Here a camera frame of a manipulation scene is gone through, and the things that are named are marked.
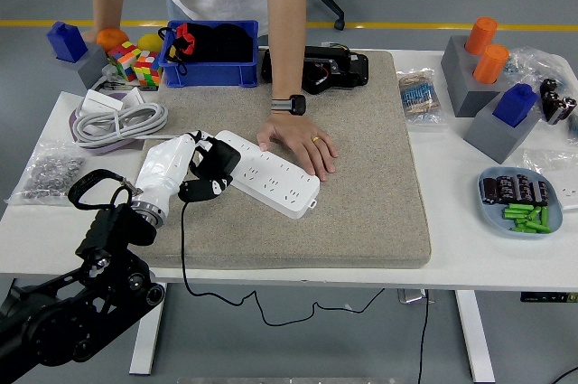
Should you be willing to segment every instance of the plastic bag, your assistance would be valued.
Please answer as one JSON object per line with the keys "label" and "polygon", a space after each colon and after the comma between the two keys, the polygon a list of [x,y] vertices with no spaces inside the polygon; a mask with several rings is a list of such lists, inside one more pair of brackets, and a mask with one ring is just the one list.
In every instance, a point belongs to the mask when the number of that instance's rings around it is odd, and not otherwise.
{"label": "plastic bag", "polygon": [[434,71],[399,71],[397,73],[401,103],[406,121],[414,125],[445,124],[440,101],[434,88]]}
{"label": "plastic bag", "polygon": [[521,47],[510,50],[508,61],[504,66],[504,75],[512,86],[516,83],[526,83],[537,94],[540,94],[542,82],[550,79],[556,81],[556,92],[560,97],[576,95],[568,85],[562,63],[554,55],[535,48]]}
{"label": "plastic bag", "polygon": [[553,170],[569,170],[578,168],[578,154],[562,151],[545,151],[525,149],[522,163],[518,167],[542,174]]}
{"label": "plastic bag", "polygon": [[576,111],[568,117],[568,143],[578,146],[578,113]]}
{"label": "plastic bag", "polygon": [[85,158],[72,143],[40,142],[14,188],[10,205],[68,206],[68,191],[81,177]]}

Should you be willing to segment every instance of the hand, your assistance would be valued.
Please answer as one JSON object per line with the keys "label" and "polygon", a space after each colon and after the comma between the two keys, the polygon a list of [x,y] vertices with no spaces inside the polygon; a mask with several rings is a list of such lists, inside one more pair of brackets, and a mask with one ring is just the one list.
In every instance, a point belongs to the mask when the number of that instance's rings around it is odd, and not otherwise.
{"label": "hand", "polygon": [[337,146],[308,117],[294,116],[289,112],[272,113],[256,135],[262,151],[269,149],[271,138],[289,147],[303,169],[308,174],[317,174],[321,181],[327,181],[327,173],[335,172],[333,158],[339,156]]}
{"label": "hand", "polygon": [[90,30],[87,30],[85,32],[82,32],[80,34],[80,36],[82,36],[82,39],[84,40],[84,42],[96,43],[97,34],[98,34],[98,32],[95,29],[90,29]]}

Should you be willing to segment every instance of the wristwatch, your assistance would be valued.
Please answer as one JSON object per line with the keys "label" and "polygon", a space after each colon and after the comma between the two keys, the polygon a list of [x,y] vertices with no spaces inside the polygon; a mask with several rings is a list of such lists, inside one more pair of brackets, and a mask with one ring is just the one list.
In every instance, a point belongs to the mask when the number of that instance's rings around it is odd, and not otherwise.
{"label": "wristwatch", "polygon": [[292,95],[289,99],[271,99],[271,109],[288,111],[292,115],[305,114],[306,103],[304,95]]}

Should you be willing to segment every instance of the electrical outlet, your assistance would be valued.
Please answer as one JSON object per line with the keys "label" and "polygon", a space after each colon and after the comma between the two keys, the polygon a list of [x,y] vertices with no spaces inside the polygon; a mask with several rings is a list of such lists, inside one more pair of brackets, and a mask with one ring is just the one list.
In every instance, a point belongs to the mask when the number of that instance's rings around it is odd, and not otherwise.
{"label": "electrical outlet", "polygon": [[578,209],[578,169],[551,170],[544,177],[554,187],[563,210]]}
{"label": "electrical outlet", "polygon": [[234,187],[292,219],[301,218],[317,204],[320,182],[301,167],[224,130],[215,136],[241,154],[231,173]]}

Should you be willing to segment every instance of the table leg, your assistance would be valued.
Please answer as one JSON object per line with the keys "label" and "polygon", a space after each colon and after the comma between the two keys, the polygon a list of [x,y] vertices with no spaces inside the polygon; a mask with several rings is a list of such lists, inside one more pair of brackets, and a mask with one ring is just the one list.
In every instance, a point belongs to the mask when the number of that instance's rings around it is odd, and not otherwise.
{"label": "table leg", "polygon": [[473,382],[496,382],[489,358],[486,335],[481,324],[476,293],[474,291],[455,291],[455,298],[460,311],[461,328],[470,358]]}
{"label": "table leg", "polygon": [[[166,289],[166,283],[159,283]],[[138,334],[136,335],[135,350],[130,363],[131,375],[150,375],[153,367],[154,346],[156,336],[161,325],[161,315],[163,313],[164,301],[153,310],[141,318],[138,324]]]}

